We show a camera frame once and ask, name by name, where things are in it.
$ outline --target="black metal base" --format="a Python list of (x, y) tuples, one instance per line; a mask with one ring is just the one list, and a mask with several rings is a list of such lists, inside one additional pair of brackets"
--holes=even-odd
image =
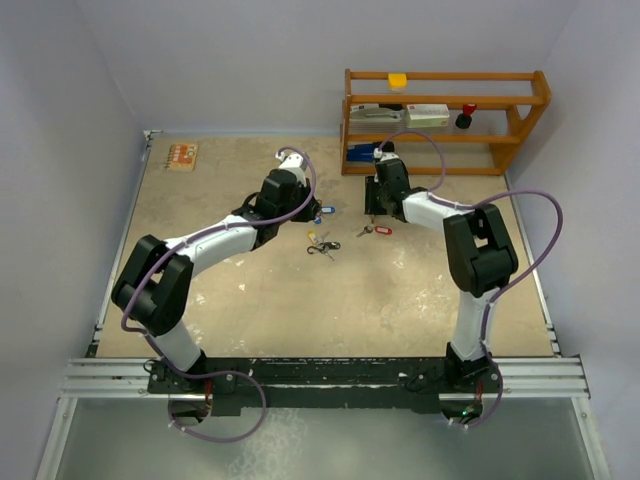
[(471, 126), (471, 120), (471, 115), (465, 115), (464, 113), (461, 113), (460, 115), (458, 115), (458, 118), (456, 118), (456, 127), (462, 130), (466, 130)]
[[(494, 368), (478, 362), (463, 368), (451, 358), (207, 358), (206, 370), (251, 375), (269, 408), (401, 408), (427, 414), (443, 411), (440, 394), (474, 395), (480, 381), (485, 393), (498, 391), (491, 380)], [(151, 394), (204, 393), (204, 382), (186, 380), (163, 363), (155, 362), (151, 372)], [(213, 404), (212, 415), (235, 416), (261, 402), (249, 381), (222, 376), (213, 379)]]

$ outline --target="yellow object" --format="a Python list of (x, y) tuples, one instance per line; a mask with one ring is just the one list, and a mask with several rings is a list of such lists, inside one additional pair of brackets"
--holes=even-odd
[(393, 92), (401, 92), (407, 86), (407, 75), (404, 73), (390, 73), (388, 78), (389, 88)]
[(314, 232), (313, 230), (309, 230), (307, 232), (307, 237), (309, 237), (309, 240), (311, 240), (311, 243), (313, 245), (317, 245), (320, 243), (320, 239), (318, 239), (318, 236), (316, 235), (316, 232)]

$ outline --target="red key tag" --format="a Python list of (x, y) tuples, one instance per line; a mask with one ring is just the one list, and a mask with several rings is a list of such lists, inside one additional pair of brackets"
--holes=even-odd
[(389, 227), (375, 227), (373, 230), (380, 235), (391, 235), (393, 233)]

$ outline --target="glass panel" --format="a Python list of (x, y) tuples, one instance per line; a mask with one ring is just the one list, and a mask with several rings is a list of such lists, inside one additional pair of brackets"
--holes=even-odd
[[(196, 428), (237, 434), (257, 415)], [(228, 445), (167, 424), (166, 401), (80, 401), (58, 479), (592, 478), (568, 399), (506, 400), (467, 432), (400, 410), (272, 410), (256, 434)]]
[[(387, 80), (352, 80), (352, 95), (391, 95)], [(530, 81), (409, 80), (403, 95), (533, 95)]]

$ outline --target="red cap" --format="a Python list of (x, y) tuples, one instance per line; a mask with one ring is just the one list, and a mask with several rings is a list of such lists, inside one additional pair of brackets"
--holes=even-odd
[(468, 104), (462, 106), (462, 113), (464, 113), (465, 115), (469, 116), (473, 112), (476, 111), (477, 107), (478, 106), (475, 103), (468, 103)]

